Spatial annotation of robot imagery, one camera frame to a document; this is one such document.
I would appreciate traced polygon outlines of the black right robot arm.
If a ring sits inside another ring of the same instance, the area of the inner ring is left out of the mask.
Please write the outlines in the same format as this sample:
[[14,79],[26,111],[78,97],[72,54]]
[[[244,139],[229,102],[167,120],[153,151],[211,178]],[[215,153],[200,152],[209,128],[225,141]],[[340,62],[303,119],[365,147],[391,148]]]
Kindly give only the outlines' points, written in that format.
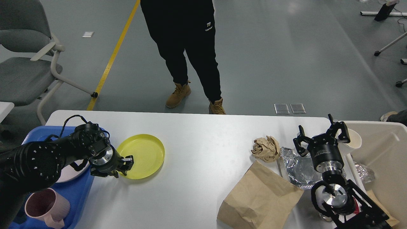
[[310,155],[314,171],[322,176],[311,188],[314,208],[330,218],[337,229],[391,229],[389,216],[355,182],[343,174],[344,161],[339,144],[350,143],[347,125],[328,115],[330,127],[325,133],[308,137],[304,128],[293,139],[302,157]]

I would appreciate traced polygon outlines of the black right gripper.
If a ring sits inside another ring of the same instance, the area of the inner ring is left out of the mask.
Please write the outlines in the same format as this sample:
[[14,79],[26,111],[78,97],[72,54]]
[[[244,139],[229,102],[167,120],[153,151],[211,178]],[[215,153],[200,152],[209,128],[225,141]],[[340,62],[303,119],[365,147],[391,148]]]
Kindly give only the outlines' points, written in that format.
[[[340,154],[338,143],[350,143],[348,127],[343,121],[334,120],[331,114],[328,114],[330,127],[326,135],[318,135],[311,138],[304,133],[304,128],[299,125],[299,133],[293,139],[294,146],[301,157],[308,153],[311,155],[314,170],[319,173],[327,171],[341,171],[344,162]],[[308,144],[307,148],[301,146],[301,143]]]

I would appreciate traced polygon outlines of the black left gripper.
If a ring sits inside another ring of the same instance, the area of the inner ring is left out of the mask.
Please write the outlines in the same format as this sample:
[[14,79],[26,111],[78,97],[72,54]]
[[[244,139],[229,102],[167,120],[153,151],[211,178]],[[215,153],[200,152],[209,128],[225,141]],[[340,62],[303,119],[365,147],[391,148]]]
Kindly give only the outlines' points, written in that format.
[[134,158],[132,155],[122,157],[113,146],[109,146],[99,156],[89,158],[89,163],[92,176],[118,178],[119,175],[127,176],[127,171],[134,165]]

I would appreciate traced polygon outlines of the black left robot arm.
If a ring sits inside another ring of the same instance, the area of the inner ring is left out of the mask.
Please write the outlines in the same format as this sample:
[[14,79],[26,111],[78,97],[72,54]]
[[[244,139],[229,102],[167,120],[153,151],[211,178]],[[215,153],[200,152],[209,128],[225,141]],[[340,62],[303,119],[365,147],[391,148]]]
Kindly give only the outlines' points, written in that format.
[[43,142],[28,142],[1,153],[1,228],[13,222],[27,194],[54,185],[62,169],[81,170],[77,160],[89,163],[98,177],[127,175],[132,155],[122,157],[110,143],[110,135],[98,124],[86,121],[66,137],[50,135]]

